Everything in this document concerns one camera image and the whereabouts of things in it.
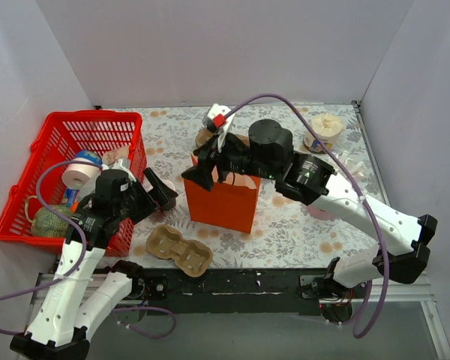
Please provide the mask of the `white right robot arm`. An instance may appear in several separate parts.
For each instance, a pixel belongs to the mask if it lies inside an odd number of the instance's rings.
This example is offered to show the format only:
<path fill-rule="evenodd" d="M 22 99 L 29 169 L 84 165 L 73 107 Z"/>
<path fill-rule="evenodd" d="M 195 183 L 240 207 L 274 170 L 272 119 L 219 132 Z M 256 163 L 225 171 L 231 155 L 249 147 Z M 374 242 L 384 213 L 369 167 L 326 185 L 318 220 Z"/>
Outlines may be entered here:
<path fill-rule="evenodd" d="M 296 151 L 292 133 L 275 120 L 255 121 L 248 129 L 248 142 L 243 143 L 230 133 L 233 118 L 227 106 L 215 103 L 208 109 L 202 123 L 213 135 L 194 150 L 196 163 L 182 173 L 184 179 L 206 191 L 229 173 L 268 179 L 287 199 L 328 212 L 375 239 L 373 247 L 328 265 L 320 283 L 333 298 L 377 278 L 415 282 L 428 264 L 435 217 L 413 217 L 364 195 L 352 176 Z"/>

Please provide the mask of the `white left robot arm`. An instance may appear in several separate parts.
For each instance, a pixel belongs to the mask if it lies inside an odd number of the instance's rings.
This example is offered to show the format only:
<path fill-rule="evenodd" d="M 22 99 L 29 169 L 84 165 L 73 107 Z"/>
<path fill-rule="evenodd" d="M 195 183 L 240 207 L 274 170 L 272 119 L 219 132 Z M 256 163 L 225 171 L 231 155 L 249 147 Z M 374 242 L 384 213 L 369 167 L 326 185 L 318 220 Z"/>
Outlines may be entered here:
<path fill-rule="evenodd" d="M 94 190 L 78 203 L 70 218 L 58 268 L 43 304 L 28 328 L 15 334 L 10 349 L 27 359 L 85 359 L 100 324 L 123 299 L 140 299 L 149 291 L 143 268 L 118 261 L 88 298 L 97 264 L 122 221 L 134 224 L 173 204 L 178 194 L 151 168 L 142 182 L 123 160 L 103 166 Z"/>

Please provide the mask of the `orange paper bag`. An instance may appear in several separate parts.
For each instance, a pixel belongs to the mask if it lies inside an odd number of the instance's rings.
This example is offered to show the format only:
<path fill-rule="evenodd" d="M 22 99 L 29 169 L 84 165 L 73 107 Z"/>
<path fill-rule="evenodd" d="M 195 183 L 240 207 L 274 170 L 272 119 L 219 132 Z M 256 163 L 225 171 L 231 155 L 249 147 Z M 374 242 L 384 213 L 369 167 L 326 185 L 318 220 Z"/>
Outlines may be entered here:
<path fill-rule="evenodd" d="M 190 180 L 184 189 L 190 219 L 195 222 L 250 233 L 257 209 L 261 179 L 231 172 L 223 183 L 218 172 L 212 171 L 214 186 L 210 191 Z"/>

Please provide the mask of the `black paper coffee cup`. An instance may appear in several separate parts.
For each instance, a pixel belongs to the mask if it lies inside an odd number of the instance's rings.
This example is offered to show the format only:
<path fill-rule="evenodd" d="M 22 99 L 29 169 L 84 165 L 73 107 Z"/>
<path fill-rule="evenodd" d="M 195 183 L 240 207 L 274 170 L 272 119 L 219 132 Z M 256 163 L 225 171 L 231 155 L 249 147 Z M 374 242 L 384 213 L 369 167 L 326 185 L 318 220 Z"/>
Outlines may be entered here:
<path fill-rule="evenodd" d="M 176 193 L 175 185 L 170 180 L 164 179 L 163 183 L 167 187 L 166 196 L 168 201 L 165 205 L 161 206 L 161 210 L 167 212 L 176 207 L 176 197 L 178 194 Z"/>

